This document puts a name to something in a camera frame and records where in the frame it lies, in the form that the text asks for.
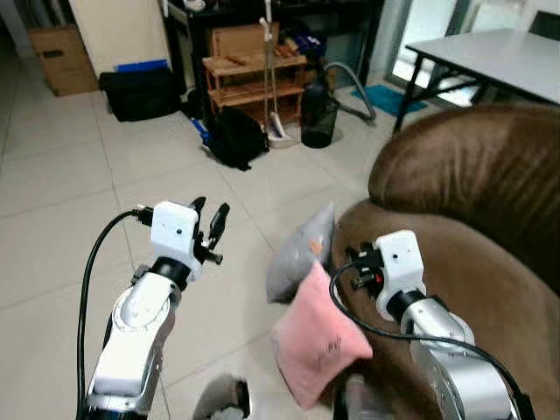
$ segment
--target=vacuum cleaner hose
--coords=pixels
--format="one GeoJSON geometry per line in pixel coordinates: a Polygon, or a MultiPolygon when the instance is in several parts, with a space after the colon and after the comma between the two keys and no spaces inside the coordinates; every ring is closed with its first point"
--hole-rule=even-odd
{"type": "Polygon", "coordinates": [[[323,70],[326,72],[329,68],[332,68],[332,67],[340,68],[340,69],[344,70],[344,72],[348,76],[350,76],[350,78],[353,80],[354,85],[358,89],[358,92],[360,93],[361,99],[366,104],[367,112],[369,112],[369,115],[364,114],[363,112],[359,111],[358,109],[348,107],[347,105],[337,101],[339,103],[339,109],[342,109],[343,111],[346,111],[350,114],[358,116],[359,118],[364,120],[366,123],[371,123],[372,121],[374,121],[375,120],[374,107],[368,99],[368,95],[366,94],[366,89],[364,89],[364,87],[361,85],[360,81],[358,80],[358,76],[356,76],[356,74],[352,71],[352,69],[349,66],[347,66],[344,63],[341,63],[340,61],[333,61],[332,63],[327,64],[323,68],[323,70]]]}

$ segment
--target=cardboard box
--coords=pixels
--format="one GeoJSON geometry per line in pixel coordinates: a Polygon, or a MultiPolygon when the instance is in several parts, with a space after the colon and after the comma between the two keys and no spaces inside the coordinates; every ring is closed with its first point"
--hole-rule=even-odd
{"type": "Polygon", "coordinates": [[[98,90],[97,78],[76,26],[29,30],[46,80],[57,96],[98,90]]]}

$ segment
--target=gray pillow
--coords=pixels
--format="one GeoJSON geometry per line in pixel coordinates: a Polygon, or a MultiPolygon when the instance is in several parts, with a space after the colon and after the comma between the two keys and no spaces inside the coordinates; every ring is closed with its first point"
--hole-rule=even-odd
{"type": "Polygon", "coordinates": [[[313,261],[327,263],[333,231],[334,204],[329,203],[286,240],[266,274],[266,298],[269,304],[289,303],[296,296],[301,281],[312,269],[313,261]]]}

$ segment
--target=white table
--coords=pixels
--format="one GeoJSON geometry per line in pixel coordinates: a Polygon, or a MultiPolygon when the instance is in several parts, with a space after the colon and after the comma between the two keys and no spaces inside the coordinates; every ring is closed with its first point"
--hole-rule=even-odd
{"type": "Polygon", "coordinates": [[[402,98],[394,132],[401,128],[406,108],[421,101],[471,85],[488,83],[538,100],[560,104],[560,42],[532,33],[500,29],[463,33],[406,46],[416,52],[412,78],[402,98]],[[414,94],[424,59],[450,70],[423,92],[414,94]],[[474,80],[438,89],[441,80],[465,74],[474,80]]]}

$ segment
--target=white tile floor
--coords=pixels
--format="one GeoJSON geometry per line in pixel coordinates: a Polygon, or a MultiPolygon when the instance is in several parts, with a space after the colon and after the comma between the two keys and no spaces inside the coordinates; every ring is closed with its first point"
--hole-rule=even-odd
{"type": "MultiPolygon", "coordinates": [[[[340,215],[366,196],[393,121],[380,111],[368,127],[339,113],[329,148],[273,150],[240,172],[209,158],[180,113],[119,123],[100,93],[55,98],[34,60],[0,55],[0,418],[72,418],[78,294],[95,237],[137,202],[199,194],[209,198],[205,227],[222,201],[232,207],[219,246],[224,263],[208,265],[184,294],[151,418],[190,418],[206,383],[224,371],[248,378],[252,418],[330,418],[325,408],[302,412],[277,372],[268,330],[284,308],[265,303],[266,267],[282,240],[329,200],[340,215]]],[[[148,235],[127,222],[99,255],[89,373],[114,299],[133,268],[151,261],[148,235]]]]}

